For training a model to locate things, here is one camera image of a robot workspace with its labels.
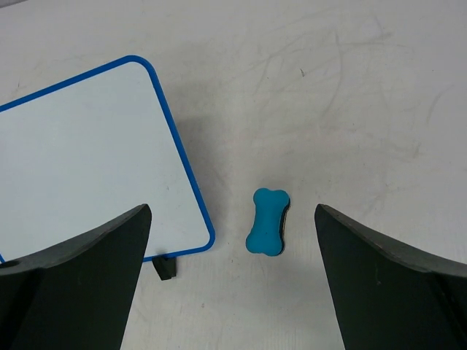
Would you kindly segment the blue framed whiteboard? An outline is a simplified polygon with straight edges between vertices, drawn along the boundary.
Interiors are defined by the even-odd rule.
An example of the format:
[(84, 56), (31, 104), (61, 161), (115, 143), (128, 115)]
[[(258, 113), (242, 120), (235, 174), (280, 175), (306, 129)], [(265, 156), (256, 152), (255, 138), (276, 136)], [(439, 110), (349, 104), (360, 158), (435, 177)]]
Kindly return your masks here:
[(135, 206), (146, 260), (210, 249), (215, 229), (156, 71), (127, 55), (1, 107), (1, 261)]

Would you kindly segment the blue whiteboard eraser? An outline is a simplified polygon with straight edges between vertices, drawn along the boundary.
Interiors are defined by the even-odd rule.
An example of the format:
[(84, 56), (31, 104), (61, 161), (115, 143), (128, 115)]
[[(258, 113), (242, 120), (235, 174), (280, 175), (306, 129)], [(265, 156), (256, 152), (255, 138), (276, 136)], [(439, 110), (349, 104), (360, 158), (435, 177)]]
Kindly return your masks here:
[(245, 245), (253, 254), (276, 257), (285, 248), (283, 230), (290, 207), (290, 196), (284, 190), (260, 188), (252, 197), (255, 215)]

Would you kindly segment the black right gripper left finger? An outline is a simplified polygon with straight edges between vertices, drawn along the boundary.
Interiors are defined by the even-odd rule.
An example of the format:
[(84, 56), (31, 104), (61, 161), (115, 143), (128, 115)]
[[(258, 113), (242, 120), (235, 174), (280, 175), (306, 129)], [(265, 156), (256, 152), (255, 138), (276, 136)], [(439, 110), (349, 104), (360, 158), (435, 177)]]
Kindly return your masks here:
[(1, 264), (2, 349), (119, 349), (146, 250), (147, 204)]

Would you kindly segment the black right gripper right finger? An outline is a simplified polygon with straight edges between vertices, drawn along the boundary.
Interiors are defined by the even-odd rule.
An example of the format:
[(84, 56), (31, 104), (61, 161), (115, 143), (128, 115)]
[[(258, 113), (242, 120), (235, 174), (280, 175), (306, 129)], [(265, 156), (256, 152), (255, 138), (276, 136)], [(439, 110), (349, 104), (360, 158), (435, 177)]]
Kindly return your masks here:
[(346, 349), (466, 348), (466, 265), (327, 205), (314, 221)]

